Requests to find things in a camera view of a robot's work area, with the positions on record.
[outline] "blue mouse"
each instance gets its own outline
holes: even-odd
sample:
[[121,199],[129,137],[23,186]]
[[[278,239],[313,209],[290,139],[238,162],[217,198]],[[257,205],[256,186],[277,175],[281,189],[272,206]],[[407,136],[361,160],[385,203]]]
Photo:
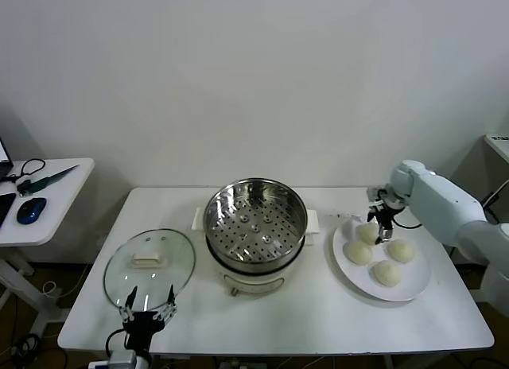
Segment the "blue mouse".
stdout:
[[17,211],[16,219],[21,224],[35,222],[46,207],[45,198],[32,198],[24,202]]

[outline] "glass lid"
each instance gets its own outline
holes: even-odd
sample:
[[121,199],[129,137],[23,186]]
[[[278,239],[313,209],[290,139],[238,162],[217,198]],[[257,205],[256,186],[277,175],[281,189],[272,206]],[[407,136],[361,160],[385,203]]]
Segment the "glass lid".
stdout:
[[137,287],[133,311],[155,309],[185,287],[195,265],[191,241],[181,232],[159,229],[129,239],[111,257],[104,272],[104,292],[117,307]]

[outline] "dumpling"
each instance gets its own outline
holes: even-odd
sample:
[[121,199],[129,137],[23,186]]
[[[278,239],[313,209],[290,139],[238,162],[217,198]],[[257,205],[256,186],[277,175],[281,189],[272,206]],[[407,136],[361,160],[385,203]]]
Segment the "dumpling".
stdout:
[[387,253],[391,258],[401,263],[408,263],[415,257],[415,249],[412,244],[402,239],[390,242]]
[[387,287],[394,287],[401,281],[398,265],[389,260],[382,260],[373,266],[376,280]]
[[361,241],[348,242],[344,245],[344,254],[355,264],[366,266],[373,259],[371,248]]
[[370,246],[374,246],[376,239],[379,237],[379,225],[376,223],[365,223],[358,226],[359,237],[363,242]]

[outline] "white robotic arm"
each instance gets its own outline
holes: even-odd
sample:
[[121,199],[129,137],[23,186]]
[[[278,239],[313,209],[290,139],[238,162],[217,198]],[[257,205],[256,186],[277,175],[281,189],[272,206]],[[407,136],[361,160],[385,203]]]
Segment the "white robotic arm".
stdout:
[[500,305],[503,300],[502,309],[495,307],[509,316],[509,223],[487,222],[475,198],[417,161],[403,161],[393,170],[390,184],[370,188],[368,196],[373,203],[371,211],[380,223],[380,241],[390,238],[390,220],[408,206],[440,243],[457,247],[473,262],[488,265],[481,289],[492,304]]

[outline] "white plate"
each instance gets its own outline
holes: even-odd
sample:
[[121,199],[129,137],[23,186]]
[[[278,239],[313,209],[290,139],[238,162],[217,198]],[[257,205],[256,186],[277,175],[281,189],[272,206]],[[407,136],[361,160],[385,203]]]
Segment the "white plate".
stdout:
[[[355,218],[343,223],[334,232],[332,248],[336,261],[350,281],[365,293],[387,301],[408,301],[425,290],[431,278],[431,266],[428,259],[412,240],[407,240],[415,249],[415,258],[407,264],[396,262],[387,253],[388,243],[380,243],[373,249],[373,261],[367,266],[358,266],[351,262],[343,252],[344,244],[356,239],[356,227],[362,224]],[[372,267],[382,260],[390,260],[398,264],[401,271],[401,282],[395,287],[386,287],[372,276]]]

